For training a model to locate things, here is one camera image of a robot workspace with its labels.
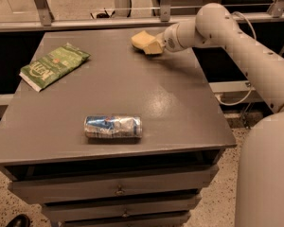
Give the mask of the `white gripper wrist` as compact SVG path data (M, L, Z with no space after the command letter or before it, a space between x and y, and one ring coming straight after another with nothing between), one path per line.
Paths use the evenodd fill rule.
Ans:
M146 55L162 54L164 49L169 52L182 51L185 48L181 46L177 30L179 25L174 24L165 29L164 32L156 35L156 39L146 38L143 40L142 50Z

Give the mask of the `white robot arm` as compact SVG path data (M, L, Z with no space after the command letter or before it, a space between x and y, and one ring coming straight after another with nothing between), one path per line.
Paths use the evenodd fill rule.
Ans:
M245 34L217 3L149 36L142 50L158 54L201 44L224 49L273 112L250 130L240 151L235 227L284 227L284 59Z

